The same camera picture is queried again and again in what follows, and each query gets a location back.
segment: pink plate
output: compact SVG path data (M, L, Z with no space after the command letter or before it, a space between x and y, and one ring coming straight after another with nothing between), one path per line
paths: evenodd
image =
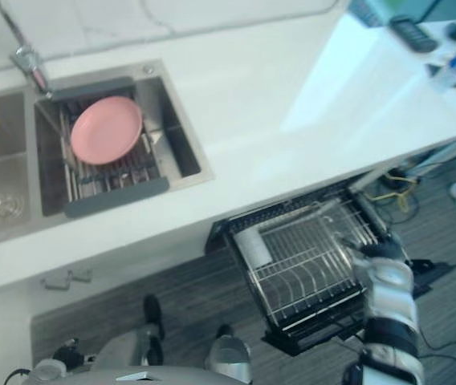
M126 155L142 131L142 113L129 98L111 96L97 101L76 120L71 147L85 163L106 164Z

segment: gray carpet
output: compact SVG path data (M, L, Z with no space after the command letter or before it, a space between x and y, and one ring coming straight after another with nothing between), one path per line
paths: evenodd
M456 211L447 195L449 183L456 181L456 164L446 164L434 174L415 192L418 215L394 228L410 257L456 264ZM400 219L395 204L387 210ZM141 322L141 304L148 293L161 300L167 330L165 361L170 365L201 367L216 329L225 322L251 348L255 385L339 384L344 368L356 359L355 353L336 342L291 358L260 341L263 322L237 266L223 250L34 318L34 360L50 356L74 336L81 339L83 352L97 352L112 336ZM456 339L456 270L437 281L417 304L422 328L433 344ZM359 347L354 338L348 345ZM421 352L428 352L424 344ZM456 356L456 346L444 353ZM456 384L455 361L423 362L428 384Z

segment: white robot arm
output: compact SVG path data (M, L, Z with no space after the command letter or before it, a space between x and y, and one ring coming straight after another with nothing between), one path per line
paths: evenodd
M344 384L424 384L424 369L417 358L419 326L413 300L413 273L405 251L393 235L380 245L358 246L353 259L356 278L366 288L364 348L358 363L344 373Z

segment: kitchen sink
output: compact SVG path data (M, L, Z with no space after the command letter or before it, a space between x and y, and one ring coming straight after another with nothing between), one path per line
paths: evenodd
M159 60L55 79L0 96L0 241L213 178ZM127 156L91 166L70 145L73 123L111 95L134 100L143 134Z
M23 93L0 97L0 230L30 219Z

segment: phone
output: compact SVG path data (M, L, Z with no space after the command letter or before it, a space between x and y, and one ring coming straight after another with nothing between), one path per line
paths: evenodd
M438 47L432 39L408 16L396 16L389 20L389 27L414 52L428 53Z

